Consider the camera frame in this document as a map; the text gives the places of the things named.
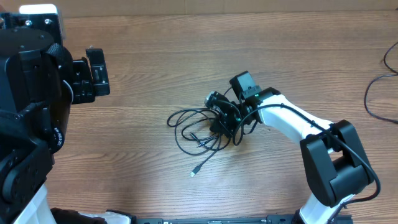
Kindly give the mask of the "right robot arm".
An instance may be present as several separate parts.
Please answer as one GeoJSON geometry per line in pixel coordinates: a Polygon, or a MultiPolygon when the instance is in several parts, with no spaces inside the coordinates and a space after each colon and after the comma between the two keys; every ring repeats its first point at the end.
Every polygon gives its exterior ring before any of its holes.
{"type": "Polygon", "coordinates": [[[211,131],[238,145],[245,125],[273,127],[300,146],[311,195],[292,223],[338,223],[347,205],[377,197],[380,181],[372,169],[355,127],[347,120],[333,123],[293,105],[280,91],[262,89],[249,72],[229,84],[238,101],[212,91],[205,106],[218,112],[211,131]]]}

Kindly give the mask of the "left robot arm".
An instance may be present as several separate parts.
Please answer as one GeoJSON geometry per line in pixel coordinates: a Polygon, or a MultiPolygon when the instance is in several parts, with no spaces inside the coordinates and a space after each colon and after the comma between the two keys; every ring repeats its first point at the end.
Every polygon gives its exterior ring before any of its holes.
{"type": "Polygon", "coordinates": [[[64,145],[70,108],[110,92],[101,49],[72,58],[40,29],[1,31],[1,222],[102,223],[51,209],[45,182],[64,145]]]}

